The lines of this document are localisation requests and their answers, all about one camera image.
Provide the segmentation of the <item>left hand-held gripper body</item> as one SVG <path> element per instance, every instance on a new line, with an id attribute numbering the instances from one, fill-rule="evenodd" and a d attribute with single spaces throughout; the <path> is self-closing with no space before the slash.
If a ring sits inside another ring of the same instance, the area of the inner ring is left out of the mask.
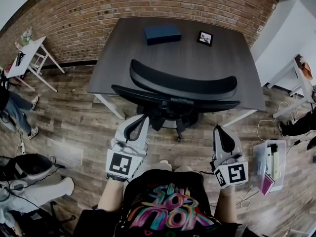
<path id="1" fill-rule="evenodd" d="M 120 182 L 131 180 L 147 156 L 147 142 L 144 146 L 134 146 L 114 144 L 113 139 L 111 144 L 107 151 L 106 178 Z"/>

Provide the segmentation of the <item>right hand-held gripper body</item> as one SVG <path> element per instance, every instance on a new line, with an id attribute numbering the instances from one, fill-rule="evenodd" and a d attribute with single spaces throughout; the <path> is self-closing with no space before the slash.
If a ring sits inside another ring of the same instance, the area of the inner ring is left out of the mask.
<path id="1" fill-rule="evenodd" d="M 241 153 L 214 159 L 210 165 L 221 189 L 248 182 L 248 162 Z"/>

